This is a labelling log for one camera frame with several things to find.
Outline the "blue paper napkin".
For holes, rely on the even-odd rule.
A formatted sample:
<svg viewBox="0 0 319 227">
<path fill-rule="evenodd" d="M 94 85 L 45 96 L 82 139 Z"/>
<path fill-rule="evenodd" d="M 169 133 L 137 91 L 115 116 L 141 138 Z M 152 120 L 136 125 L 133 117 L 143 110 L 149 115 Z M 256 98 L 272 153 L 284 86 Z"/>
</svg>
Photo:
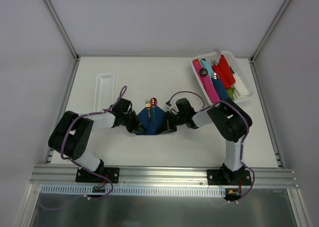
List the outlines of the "blue paper napkin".
<svg viewBox="0 0 319 227">
<path fill-rule="evenodd" d="M 152 108 L 148 111 L 144 108 L 140 113 L 137 115 L 138 120 L 140 121 L 141 125 L 144 127 L 144 132 L 136 132 L 136 135 L 144 135 L 144 136 L 154 136 L 157 135 L 157 129 L 161 126 L 164 120 L 165 112 L 159 108 L 158 106 Z"/>
</svg>

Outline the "iridescent rainbow spoon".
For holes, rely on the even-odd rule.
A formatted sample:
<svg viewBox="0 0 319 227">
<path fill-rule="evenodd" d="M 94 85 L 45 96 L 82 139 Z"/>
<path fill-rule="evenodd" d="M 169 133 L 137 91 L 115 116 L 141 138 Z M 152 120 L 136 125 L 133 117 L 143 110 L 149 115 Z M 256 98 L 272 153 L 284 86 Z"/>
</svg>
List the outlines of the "iridescent rainbow spoon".
<svg viewBox="0 0 319 227">
<path fill-rule="evenodd" d="M 153 122 L 155 122 L 155 110 L 157 106 L 157 99 L 155 97 L 151 98 L 151 108 L 153 111 Z"/>
</svg>

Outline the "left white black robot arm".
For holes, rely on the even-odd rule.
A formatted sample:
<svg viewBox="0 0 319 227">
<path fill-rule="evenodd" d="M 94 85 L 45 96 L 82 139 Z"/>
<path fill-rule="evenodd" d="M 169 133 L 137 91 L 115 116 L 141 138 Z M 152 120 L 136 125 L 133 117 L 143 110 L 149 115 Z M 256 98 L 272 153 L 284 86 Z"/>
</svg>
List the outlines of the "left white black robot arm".
<svg viewBox="0 0 319 227">
<path fill-rule="evenodd" d="M 79 115 L 73 111 L 63 114 L 49 137 L 48 146 L 60 153 L 60 157 L 77 163 L 87 171 L 87 177 L 99 182 L 104 176 L 104 162 L 87 150 L 92 132 L 119 126 L 131 134 L 143 134 L 146 128 L 132 109 L 131 101 L 119 98 L 110 110 Z"/>
</svg>

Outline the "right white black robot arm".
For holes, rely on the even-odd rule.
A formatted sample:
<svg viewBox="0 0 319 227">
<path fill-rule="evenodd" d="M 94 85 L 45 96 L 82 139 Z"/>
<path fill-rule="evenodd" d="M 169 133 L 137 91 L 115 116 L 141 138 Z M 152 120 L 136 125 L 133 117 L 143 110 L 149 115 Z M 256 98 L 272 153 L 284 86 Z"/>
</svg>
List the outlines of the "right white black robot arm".
<svg viewBox="0 0 319 227">
<path fill-rule="evenodd" d="M 186 98 L 176 101 L 178 112 L 167 111 L 156 134 L 167 134 L 177 131 L 177 126 L 186 125 L 198 129 L 213 123 L 225 139 L 225 160 L 212 179 L 228 185 L 240 182 L 246 170 L 243 162 L 243 145 L 252 126 L 252 119 L 232 99 L 221 100 L 214 105 L 196 112 Z"/>
</svg>

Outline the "pink napkin roll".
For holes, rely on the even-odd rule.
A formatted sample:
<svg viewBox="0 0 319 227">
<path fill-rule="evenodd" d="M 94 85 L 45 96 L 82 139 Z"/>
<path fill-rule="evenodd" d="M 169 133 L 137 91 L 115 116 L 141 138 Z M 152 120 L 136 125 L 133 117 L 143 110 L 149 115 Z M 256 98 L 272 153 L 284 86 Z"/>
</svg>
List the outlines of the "pink napkin roll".
<svg viewBox="0 0 319 227">
<path fill-rule="evenodd" d="M 201 77 L 199 75 L 199 70 L 201 68 L 204 68 L 202 65 L 201 65 L 201 62 L 199 59 L 195 59 L 192 61 L 192 64 L 193 64 L 193 67 L 194 69 L 196 70 L 196 73 L 197 73 L 197 76 L 199 77 L 200 81 L 201 81 L 201 84 L 205 90 L 205 93 L 207 94 L 209 100 L 211 103 L 215 103 L 215 102 L 218 102 L 220 100 L 215 88 L 214 88 L 214 85 L 212 83 L 212 80 L 211 80 L 211 77 L 209 76 L 209 74 L 206 76 L 206 77 Z"/>
</svg>

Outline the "green napkin roll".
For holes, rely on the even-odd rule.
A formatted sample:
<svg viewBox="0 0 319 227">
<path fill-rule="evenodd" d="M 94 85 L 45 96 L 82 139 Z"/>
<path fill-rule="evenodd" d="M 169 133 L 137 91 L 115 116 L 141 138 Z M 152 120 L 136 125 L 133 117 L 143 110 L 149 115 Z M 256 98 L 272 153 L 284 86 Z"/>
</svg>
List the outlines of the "green napkin roll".
<svg viewBox="0 0 319 227">
<path fill-rule="evenodd" d="M 236 97 L 236 94 L 235 94 L 235 88 L 234 87 L 231 87 L 230 89 L 227 89 L 226 90 L 228 96 L 233 100 L 235 101 L 237 99 Z"/>
</svg>

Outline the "teal napkin roll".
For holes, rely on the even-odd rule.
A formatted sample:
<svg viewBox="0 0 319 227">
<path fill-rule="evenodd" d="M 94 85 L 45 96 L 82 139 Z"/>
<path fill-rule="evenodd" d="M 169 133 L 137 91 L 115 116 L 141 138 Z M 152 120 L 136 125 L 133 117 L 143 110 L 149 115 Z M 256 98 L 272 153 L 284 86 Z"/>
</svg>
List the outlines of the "teal napkin roll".
<svg viewBox="0 0 319 227">
<path fill-rule="evenodd" d="M 212 67 L 211 67 L 211 65 L 209 64 L 209 62 L 206 61 L 205 59 L 201 59 L 200 62 L 201 62 L 201 65 L 202 65 L 207 71 L 212 71 L 212 70 L 213 70 Z"/>
</svg>

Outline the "red napkin roll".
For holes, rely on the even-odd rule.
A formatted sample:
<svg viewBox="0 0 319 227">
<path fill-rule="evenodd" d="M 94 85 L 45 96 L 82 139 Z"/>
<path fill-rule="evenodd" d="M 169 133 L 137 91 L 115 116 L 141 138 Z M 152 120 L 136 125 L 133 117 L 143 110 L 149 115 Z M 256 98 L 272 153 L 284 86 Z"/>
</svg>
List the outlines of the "red napkin roll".
<svg viewBox="0 0 319 227">
<path fill-rule="evenodd" d="M 214 72 L 218 74 L 225 89 L 230 89 L 235 83 L 235 79 L 225 56 L 221 55 L 218 64 L 213 64 L 212 67 Z"/>
</svg>

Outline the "white napkin roll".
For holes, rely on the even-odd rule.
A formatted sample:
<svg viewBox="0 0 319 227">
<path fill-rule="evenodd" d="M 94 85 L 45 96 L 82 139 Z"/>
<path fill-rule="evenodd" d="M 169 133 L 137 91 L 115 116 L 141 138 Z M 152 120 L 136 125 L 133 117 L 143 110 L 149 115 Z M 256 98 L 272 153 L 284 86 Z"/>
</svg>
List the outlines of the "white napkin roll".
<svg viewBox="0 0 319 227">
<path fill-rule="evenodd" d="M 235 83 L 233 84 L 233 87 L 235 89 L 236 95 L 239 98 L 248 97 L 250 92 L 246 88 L 246 86 L 245 86 L 244 82 L 242 81 L 242 79 L 240 78 L 240 76 L 237 73 L 234 73 L 233 76 L 235 79 Z"/>
</svg>

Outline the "white perforated plastic tray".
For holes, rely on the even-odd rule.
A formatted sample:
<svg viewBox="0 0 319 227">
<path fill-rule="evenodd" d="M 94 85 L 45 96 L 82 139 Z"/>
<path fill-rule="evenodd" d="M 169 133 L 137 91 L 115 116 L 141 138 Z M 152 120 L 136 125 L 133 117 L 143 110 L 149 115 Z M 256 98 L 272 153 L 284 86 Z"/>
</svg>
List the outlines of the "white perforated plastic tray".
<svg viewBox="0 0 319 227">
<path fill-rule="evenodd" d="M 93 111 L 109 108 L 114 103 L 115 75 L 100 73 L 96 77 Z"/>
</svg>

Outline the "black round spoon head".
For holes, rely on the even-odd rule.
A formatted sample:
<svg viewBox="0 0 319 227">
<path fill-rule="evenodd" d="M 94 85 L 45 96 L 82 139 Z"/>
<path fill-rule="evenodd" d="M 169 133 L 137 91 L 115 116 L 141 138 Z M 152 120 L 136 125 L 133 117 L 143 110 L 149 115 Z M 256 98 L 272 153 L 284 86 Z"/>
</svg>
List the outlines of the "black round spoon head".
<svg viewBox="0 0 319 227">
<path fill-rule="evenodd" d="M 201 77 L 206 77 L 207 75 L 208 75 L 208 71 L 207 71 L 207 69 L 206 68 L 201 68 L 200 70 L 199 70 L 199 75 L 201 76 Z"/>
</svg>

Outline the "white basket of rolls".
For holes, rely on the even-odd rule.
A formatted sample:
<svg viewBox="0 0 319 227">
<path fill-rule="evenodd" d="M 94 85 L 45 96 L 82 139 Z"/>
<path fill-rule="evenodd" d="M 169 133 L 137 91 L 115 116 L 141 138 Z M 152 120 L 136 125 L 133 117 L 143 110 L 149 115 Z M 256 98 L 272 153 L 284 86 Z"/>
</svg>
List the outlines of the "white basket of rolls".
<svg viewBox="0 0 319 227">
<path fill-rule="evenodd" d="M 228 97 L 241 103 L 253 97 L 254 92 L 231 52 L 214 49 L 195 57 L 190 64 L 208 104 Z"/>
</svg>

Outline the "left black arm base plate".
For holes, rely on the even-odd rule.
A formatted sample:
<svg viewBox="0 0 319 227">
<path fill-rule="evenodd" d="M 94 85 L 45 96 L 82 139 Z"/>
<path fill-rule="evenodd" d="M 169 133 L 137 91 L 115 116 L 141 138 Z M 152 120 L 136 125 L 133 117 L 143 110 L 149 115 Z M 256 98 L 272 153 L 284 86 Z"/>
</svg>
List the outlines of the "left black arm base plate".
<svg viewBox="0 0 319 227">
<path fill-rule="evenodd" d="M 113 184 L 119 182 L 120 168 L 103 167 L 99 174 L 91 174 L 83 169 L 78 169 L 75 177 L 77 183 L 102 183 L 105 179 L 100 176 L 108 178 Z"/>
</svg>

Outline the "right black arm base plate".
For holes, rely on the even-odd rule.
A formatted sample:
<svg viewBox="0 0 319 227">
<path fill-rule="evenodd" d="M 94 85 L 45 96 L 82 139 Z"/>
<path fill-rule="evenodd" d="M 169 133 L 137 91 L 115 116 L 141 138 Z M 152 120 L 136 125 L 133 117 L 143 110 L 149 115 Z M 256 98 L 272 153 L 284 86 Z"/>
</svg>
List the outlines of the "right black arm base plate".
<svg viewBox="0 0 319 227">
<path fill-rule="evenodd" d="M 235 179 L 228 181 L 223 176 L 223 170 L 207 170 L 207 182 L 210 186 L 250 186 L 252 184 L 252 177 L 250 171 L 245 170 L 239 177 L 235 177 Z"/>
</svg>

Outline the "aluminium mounting rail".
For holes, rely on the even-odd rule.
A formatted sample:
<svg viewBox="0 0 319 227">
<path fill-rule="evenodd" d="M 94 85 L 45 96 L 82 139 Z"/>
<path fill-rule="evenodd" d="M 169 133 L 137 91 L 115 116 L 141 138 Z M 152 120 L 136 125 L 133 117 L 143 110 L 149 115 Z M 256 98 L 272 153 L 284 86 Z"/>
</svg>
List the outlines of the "aluminium mounting rail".
<svg viewBox="0 0 319 227">
<path fill-rule="evenodd" d="M 134 167 L 118 166 L 116 186 L 137 187 L 216 187 L 207 182 L 208 168 Z M 73 165 L 36 165 L 30 177 L 31 184 L 81 184 L 75 182 L 78 168 Z M 281 168 L 255 168 L 250 173 L 255 188 L 298 189 L 294 171 Z"/>
</svg>

